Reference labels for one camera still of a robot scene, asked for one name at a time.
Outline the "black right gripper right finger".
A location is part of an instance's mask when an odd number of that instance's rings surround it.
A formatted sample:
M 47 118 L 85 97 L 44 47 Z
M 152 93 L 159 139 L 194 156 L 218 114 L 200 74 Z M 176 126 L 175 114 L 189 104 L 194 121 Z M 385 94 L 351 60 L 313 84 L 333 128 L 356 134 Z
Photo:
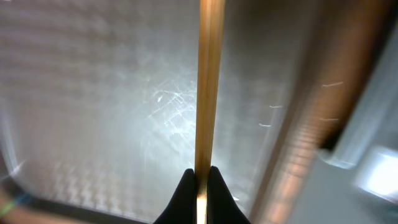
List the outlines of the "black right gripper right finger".
M 207 183 L 207 222 L 209 224 L 250 224 L 236 205 L 220 170 L 211 166 Z

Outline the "orange chopstick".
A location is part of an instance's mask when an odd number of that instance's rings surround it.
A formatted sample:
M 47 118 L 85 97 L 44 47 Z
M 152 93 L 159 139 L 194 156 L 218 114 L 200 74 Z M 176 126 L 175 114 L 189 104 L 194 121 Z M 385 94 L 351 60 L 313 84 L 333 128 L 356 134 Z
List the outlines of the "orange chopstick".
M 206 223 L 207 180 L 213 148 L 225 4 L 225 0 L 200 0 L 195 133 L 196 224 Z

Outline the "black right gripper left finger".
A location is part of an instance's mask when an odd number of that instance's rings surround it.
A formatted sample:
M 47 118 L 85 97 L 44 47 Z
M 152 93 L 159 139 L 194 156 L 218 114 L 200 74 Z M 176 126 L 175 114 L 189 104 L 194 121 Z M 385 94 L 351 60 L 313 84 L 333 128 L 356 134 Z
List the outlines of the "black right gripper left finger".
M 154 224 L 194 224 L 196 220 L 197 180 L 193 169 L 182 175 L 170 202 Z

